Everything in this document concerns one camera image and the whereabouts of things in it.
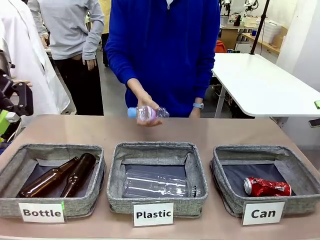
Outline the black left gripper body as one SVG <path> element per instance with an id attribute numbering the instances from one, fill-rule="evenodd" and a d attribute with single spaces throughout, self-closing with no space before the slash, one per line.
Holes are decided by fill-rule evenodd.
<path id="1" fill-rule="evenodd" d="M 2 69 L 0 70 L 0 109 L 10 110 L 13 103 L 10 101 L 10 97 L 13 93 L 12 90 L 13 81 L 10 76 Z"/>

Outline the person's right hand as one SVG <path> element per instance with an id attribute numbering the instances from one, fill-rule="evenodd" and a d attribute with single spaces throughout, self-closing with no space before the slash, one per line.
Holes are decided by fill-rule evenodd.
<path id="1" fill-rule="evenodd" d="M 144 90 L 138 79 L 130 78 L 127 81 L 127 86 L 137 98 L 138 107 L 149 106 L 154 110 L 159 109 L 160 106 L 152 100 L 151 96 Z M 137 119 L 136 122 L 138 125 L 143 127 L 155 127 L 163 123 L 161 119 L 154 119 L 152 121 L 141 121 Z"/>

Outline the grey shirt person's right hand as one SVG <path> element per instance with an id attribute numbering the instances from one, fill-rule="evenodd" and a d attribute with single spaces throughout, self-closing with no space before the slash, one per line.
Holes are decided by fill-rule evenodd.
<path id="1" fill-rule="evenodd" d="M 41 34 L 40 35 L 40 40 L 41 40 L 41 43 L 42 43 L 43 47 L 45 49 L 48 49 L 49 48 L 49 44 L 50 44 L 49 34 L 48 33 Z"/>

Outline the white coat person's hand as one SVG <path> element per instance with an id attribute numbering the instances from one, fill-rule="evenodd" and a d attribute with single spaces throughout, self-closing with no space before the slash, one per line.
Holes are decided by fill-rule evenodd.
<path id="1" fill-rule="evenodd" d="M 27 80 L 13 80 L 13 83 L 15 85 L 21 85 L 21 84 L 24 84 L 24 85 L 27 85 L 28 87 L 32 87 L 33 85 L 31 84 L 30 81 L 27 81 Z"/>

